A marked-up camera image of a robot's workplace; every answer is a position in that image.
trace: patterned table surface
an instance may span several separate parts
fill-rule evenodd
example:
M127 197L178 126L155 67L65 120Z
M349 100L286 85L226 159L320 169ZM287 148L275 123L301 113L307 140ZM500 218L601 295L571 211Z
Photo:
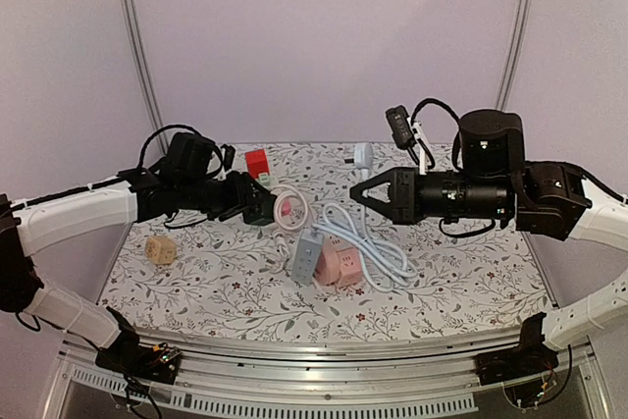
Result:
M358 181L346 144L266 144L280 182L296 185L315 211L330 201L357 215L348 188ZM435 146L438 167L448 166L448 146ZM392 144L377 144L375 172L411 165ZM176 223L198 215L180 215ZM419 268L408 289L376 292L365 283L347 288L303 287L287 268L270 271L279 256L272 227L248 227L241 217L169 231L164 219L134 225L114 265L100 304L120 310L149 329L231 339L334 342L413 340L515 326L550 309L530 250L510 226L468 239L443 236L438 221L396 227L370 214L372 232L400 244ZM451 231L478 228L461 224ZM178 245L172 266L157 267L144 254L146 239L167 235Z

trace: red block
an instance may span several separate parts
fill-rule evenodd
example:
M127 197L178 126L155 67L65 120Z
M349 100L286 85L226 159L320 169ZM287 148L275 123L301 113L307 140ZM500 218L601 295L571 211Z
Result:
M266 173L270 175L268 160L266 159L266 151L264 151L264 149L246 152L244 153L244 159L246 160L248 173L254 179L257 179L260 174Z

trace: white arm segment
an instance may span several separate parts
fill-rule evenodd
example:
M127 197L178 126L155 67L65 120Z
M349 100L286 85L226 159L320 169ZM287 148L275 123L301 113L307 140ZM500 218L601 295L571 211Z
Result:
M137 198L129 187L127 182L115 183L16 211L14 216L22 220L18 233L25 256L100 228L133 223Z
M21 220L18 233L25 256L100 228L133 223L137 220L137 199L129 187L126 182L114 183L14 212ZM120 329L109 311L49 279L41 277L41 281L44 288L37 291L25 313L99 347L113 343Z
M40 277L44 288L39 289L24 310L64 330L107 348L120 333L118 321L101 306L87 301L79 294Z
M628 205L608 196L591 181L583 180L582 184L593 206L584 212L569 237L601 242L628 252ZM586 298L548 313L543 322L544 344L561 350L626 315L628 270Z

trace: cable tie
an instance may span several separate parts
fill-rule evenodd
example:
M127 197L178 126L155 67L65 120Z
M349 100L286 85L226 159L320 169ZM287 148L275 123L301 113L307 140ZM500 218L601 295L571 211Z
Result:
M67 334L67 333L68 333L68 331L69 331L71 328L73 328L73 327L74 327L74 325L75 325L75 324L77 323L77 321L79 320L80 315L82 314L82 312L83 312L83 310L84 310L84 308L85 308L85 305L84 305L84 303L82 302L82 298L80 297L80 295L79 295L79 294L77 294L77 293L75 293L75 295L77 296L78 305L80 306L80 310L78 311L77 316L75 316L75 319L73 319L73 320L72 320L72 322L71 322L68 326L66 326L66 328L63 330L63 334Z

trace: metal frame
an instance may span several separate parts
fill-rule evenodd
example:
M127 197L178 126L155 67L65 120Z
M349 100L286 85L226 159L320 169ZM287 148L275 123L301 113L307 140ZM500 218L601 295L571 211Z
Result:
M148 118L150 125L154 130L163 128L164 122L161 117L161 111L157 104L157 97L155 95L155 89L150 77L150 71L148 69L148 63L146 61L146 53L144 51L144 45L141 40L141 34L139 31L139 22L137 20L137 9L135 8L134 0L120 0L122 2L123 14L125 17L125 24L127 26L127 34L129 35L129 43L131 45L131 52L135 61L135 68L137 70L137 78L139 79L139 85L144 97L144 104L146 105L146 111L148 112ZM157 144L162 155L166 155L168 150L168 139L164 134L157 136Z
M528 14L530 13L531 4L532 0L519 0L517 6L514 28L510 38L510 48L508 50L508 56L503 70L503 76L501 77L499 91L497 92L497 102L495 105L497 110L503 111L507 106L508 96L510 95L510 89L512 88L512 84L514 82L517 63L519 62L519 56L521 54L521 46L523 44L523 37L526 30L526 24L528 23Z
M475 407L473 393L501 388L501 384L480 386L473 373L473 357L481 351L514 345L515 332L489 331L445 341L313 346L282 343L282 348L246 340L180 339L178 347L184 356L176 383L153 384L151 389L165 407L212 417L241 416L237 411L248 407L251 412L257 408L265 412L244 414L246 417L282 417L282 411L284 417L297 417L298 411L303 416L305 411L321 411L319 417L341 419L350 416L349 411L369 410L370 417L395 419L406 417L403 414L410 408L423 406L428 410L432 404L453 404L465 397L470 411ZM142 332L144 342L163 339L163 333ZM604 408L607 398L591 347L581 343L573 352L574 368L587 369L583 375L591 384L587 396L595 417L610 417ZM95 353L81 339L68 336L60 356L62 369L48 401L56 406L46 409L45 419L59 417L60 397L65 396L68 381L120 394L122 377L95 367ZM561 352L559 357L559 370L564 370L567 353ZM448 414L443 417L454 413L451 409L445 412Z

